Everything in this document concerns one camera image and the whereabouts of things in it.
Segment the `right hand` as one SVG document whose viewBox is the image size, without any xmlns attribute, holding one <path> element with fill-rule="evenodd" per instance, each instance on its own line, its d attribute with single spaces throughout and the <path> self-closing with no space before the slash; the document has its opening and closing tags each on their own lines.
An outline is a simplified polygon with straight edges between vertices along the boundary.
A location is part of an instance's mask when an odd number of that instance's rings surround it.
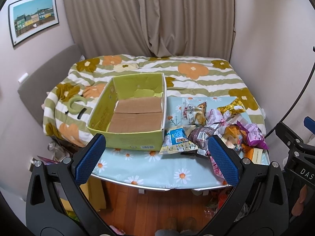
<svg viewBox="0 0 315 236">
<path fill-rule="evenodd" d="M 304 202 L 308 194 L 308 186 L 305 185 L 303 188 L 301 188 L 298 200 L 294 204 L 292 208 L 292 215 L 293 216 L 299 216 L 301 215 L 303 209 L 304 209 Z"/>
</svg>

